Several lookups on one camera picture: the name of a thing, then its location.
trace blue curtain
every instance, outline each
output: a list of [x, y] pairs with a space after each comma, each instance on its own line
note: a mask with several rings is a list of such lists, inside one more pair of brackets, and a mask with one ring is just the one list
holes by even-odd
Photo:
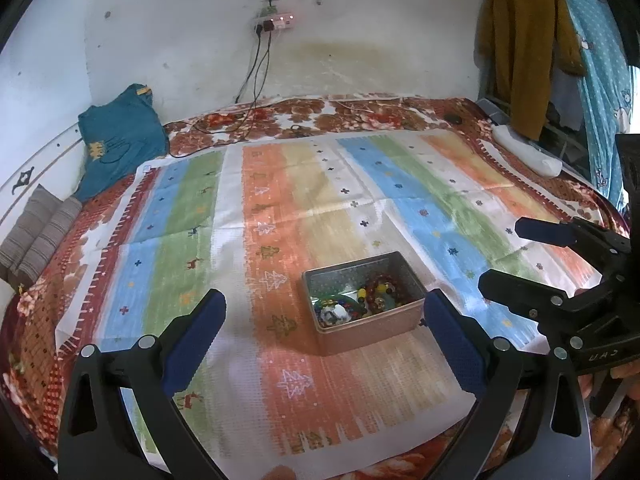
[[614, 136], [629, 133], [632, 72], [606, 0], [566, 0], [587, 75], [578, 82], [587, 131], [591, 182], [619, 210], [625, 206]]

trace sweater sleeve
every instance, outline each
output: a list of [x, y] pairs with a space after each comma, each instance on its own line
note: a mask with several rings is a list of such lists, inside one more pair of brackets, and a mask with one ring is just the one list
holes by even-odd
[[580, 42], [566, 0], [556, 0], [556, 41], [560, 70], [569, 75], [584, 76], [586, 70], [582, 64]]
[[478, 53], [493, 57], [494, 41], [494, 0], [485, 0], [478, 19]]

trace black cable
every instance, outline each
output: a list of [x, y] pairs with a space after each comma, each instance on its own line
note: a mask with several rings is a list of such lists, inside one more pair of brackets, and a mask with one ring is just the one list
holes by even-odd
[[[244, 134], [244, 136], [242, 136], [241, 140], [245, 140], [249, 134], [251, 133], [251, 131], [254, 129], [254, 124], [255, 124], [255, 111], [258, 108], [264, 108], [265, 106], [257, 106], [258, 104], [258, 98], [260, 97], [260, 94], [262, 93], [262, 90], [264, 89], [264, 85], [267, 81], [267, 73], [269, 71], [269, 63], [271, 60], [271, 32], [269, 32], [269, 41], [267, 42], [267, 50], [264, 53], [264, 55], [262, 56], [262, 59], [260, 60], [260, 63], [258, 64], [257, 69], [255, 70], [255, 74], [254, 74], [254, 100], [251, 103], [251, 106], [249, 106], [249, 109], [246, 112], [246, 115], [244, 116], [244, 118], [242, 118], [242, 122], [240, 124], [238, 124], [238, 126], [233, 129], [233, 130], [220, 130], [217, 132], [208, 132], [206, 130], [201, 130], [199, 127], [196, 126], [196, 124], [192, 124], [191, 127], [192, 128], [196, 128], [196, 130], [198, 130], [201, 134], [206, 134], [206, 135], [215, 135], [215, 134], [232, 134], [236, 131], [238, 131], [242, 125], [246, 122], [246, 120], [249, 118], [249, 115], [251, 114], [251, 112], [253, 111], [253, 117], [252, 117], [252, 122], [251, 122], [251, 126], [249, 127], [247, 133]], [[258, 85], [258, 74], [260, 73], [260, 67], [262, 66], [264, 60], [267, 60], [267, 65], [264, 69], [264, 75], [262, 77], [262, 85], [260, 86], [260, 91], [256, 92], [257, 89], [257, 85]], [[169, 156], [173, 157], [173, 158], [185, 158], [187, 156], [191, 156], [194, 153], [199, 153], [199, 152], [203, 152], [204, 150], [208, 150], [209, 148], [211, 148], [211, 146], [205, 146], [204, 148], [200, 148], [194, 152], [191, 153], [186, 153], [185, 155], [174, 155], [173, 153], [171, 153], [171, 151], [169, 150]]]
[[260, 41], [262, 39], [262, 25], [259, 25], [259, 24], [256, 25], [255, 33], [258, 35], [258, 50], [255, 51], [254, 64], [251, 66], [251, 70], [249, 70], [249, 73], [246, 75], [246, 78], [242, 83], [242, 86], [240, 87], [240, 91], [238, 92], [238, 95], [236, 96], [236, 100], [234, 101], [235, 104], [238, 104], [238, 101], [240, 100], [240, 96], [242, 95], [242, 92], [244, 92], [244, 87], [249, 82], [249, 79], [251, 79], [251, 74], [254, 73], [255, 64], [258, 62], [258, 56], [260, 56]]

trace blue gripper pad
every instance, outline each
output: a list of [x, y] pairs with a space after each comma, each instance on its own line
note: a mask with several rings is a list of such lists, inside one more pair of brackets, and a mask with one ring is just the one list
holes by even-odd
[[466, 337], [456, 317], [463, 318], [439, 288], [427, 293], [424, 298], [425, 325], [431, 330], [460, 387], [479, 399], [486, 390], [484, 359]]
[[191, 323], [164, 362], [162, 389], [168, 397], [187, 389], [226, 317], [226, 301], [210, 290], [194, 309]]
[[543, 244], [567, 247], [575, 243], [574, 230], [569, 224], [555, 224], [534, 218], [522, 217], [515, 225], [520, 238]]

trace orange stripe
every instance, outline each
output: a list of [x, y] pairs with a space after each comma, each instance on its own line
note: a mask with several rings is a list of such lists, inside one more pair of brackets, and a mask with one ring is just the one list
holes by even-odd
[[[500, 199], [516, 218], [528, 216], [548, 222], [560, 220], [477, 156], [457, 135], [447, 132], [437, 136], [420, 136], [420, 138], [480, 184], [485, 191]], [[578, 286], [586, 283], [593, 276], [593, 267], [572, 250], [555, 246], [549, 246], [548, 250], [562, 261], [564, 268]]]
[[[301, 234], [300, 219], [304, 215], [294, 204], [285, 167], [286, 161], [277, 145], [243, 149], [246, 273], [260, 347], [264, 402], [271, 434], [281, 453], [286, 452], [283, 437], [294, 452], [302, 451], [301, 433], [307, 439], [324, 434], [332, 444], [338, 444], [336, 422], [348, 439], [359, 438], [362, 433], [355, 420], [358, 415], [364, 417], [367, 430], [376, 429], [372, 418], [359, 413], [356, 399], [367, 397], [344, 357], [313, 355], [317, 353], [316, 329], [300, 287], [300, 275], [312, 268], [312, 258]], [[260, 231], [265, 225], [275, 228]], [[273, 248], [278, 248], [278, 252], [274, 254]], [[280, 276], [286, 281], [276, 287], [273, 279]], [[282, 328], [283, 320], [296, 324], [288, 335], [274, 330]], [[302, 394], [289, 397], [283, 384], [283, 370], [293, 377], [299, 374], [300, 386], [306, 378], [311, 378], [313, 385]], [[292, 390], [296, 384], [289, 379]]]

